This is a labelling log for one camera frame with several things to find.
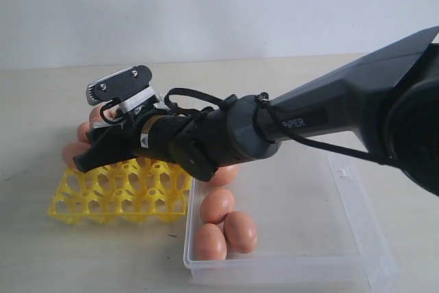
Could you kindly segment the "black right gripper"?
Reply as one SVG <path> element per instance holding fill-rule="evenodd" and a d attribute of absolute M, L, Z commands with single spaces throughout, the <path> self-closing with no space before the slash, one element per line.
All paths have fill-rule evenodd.
<path fill-rule="evenodd" d="M 73 158 L 80 172 L 145 157 L 168 163 L 203 163 L 206 152 L 198 138 L 206 113 L 196 109 L 151 110 L 131 123 L 92 128 L 86 133 L 91 147 Z"/>

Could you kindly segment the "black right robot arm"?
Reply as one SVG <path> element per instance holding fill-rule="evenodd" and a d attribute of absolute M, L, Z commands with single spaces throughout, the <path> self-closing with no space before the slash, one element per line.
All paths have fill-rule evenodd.
<path fill-rule="evenodd" d="M 225 99 L 186 88 L 151 87 L 144 65 L 90 83 L 87 102 L 114 108 L 73 157 L 81 172 L 146 157 L 209 181 L 220 167 L 273 156 L 293 140 L 401 170 L 438 193 L 438 44 L 430 27 L 354 60 L 288 93 Z M 181 108 L 170 96 L 202 100 Z"/>

